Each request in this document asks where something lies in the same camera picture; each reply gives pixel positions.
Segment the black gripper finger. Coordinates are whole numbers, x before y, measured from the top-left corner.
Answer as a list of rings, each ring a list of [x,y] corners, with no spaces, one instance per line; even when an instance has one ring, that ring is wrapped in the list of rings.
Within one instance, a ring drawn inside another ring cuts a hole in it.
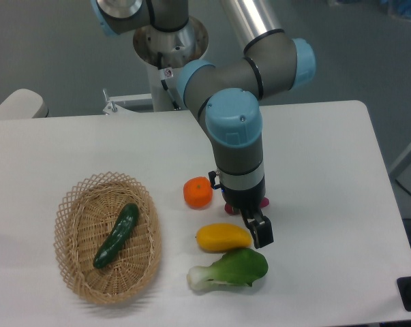
[[[257,209],[243,209],[241,211],[245,227],[249,230],[254,247],[260,249],[273,243],[273,229],[269,218]]]

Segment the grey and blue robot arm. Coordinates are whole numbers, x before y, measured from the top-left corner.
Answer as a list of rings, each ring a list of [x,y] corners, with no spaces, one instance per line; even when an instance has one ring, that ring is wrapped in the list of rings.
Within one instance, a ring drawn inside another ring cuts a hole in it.
[[[105,34],[134,32],[134,50],[155,74],[156,111],[189,110],[213,148],[209,173],[226,206],[240,214],[256,248],[273,242],[265,197],[261,99],[312,80],[316,58],[303,39],[291,39],[268,1],[222,1],[243,58],[216,67],[203,56],[208,36],[187,1],[93,1]]]

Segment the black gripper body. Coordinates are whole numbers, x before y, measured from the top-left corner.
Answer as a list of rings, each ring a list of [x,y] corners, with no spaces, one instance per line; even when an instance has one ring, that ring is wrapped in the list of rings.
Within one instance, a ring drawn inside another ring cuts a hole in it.
[[[255,187],[244,190],[234,190],[222,185],[222,196],[225,203],[240,210],[260,208],[260,203],[265,197],[265,184],[259,183]]]

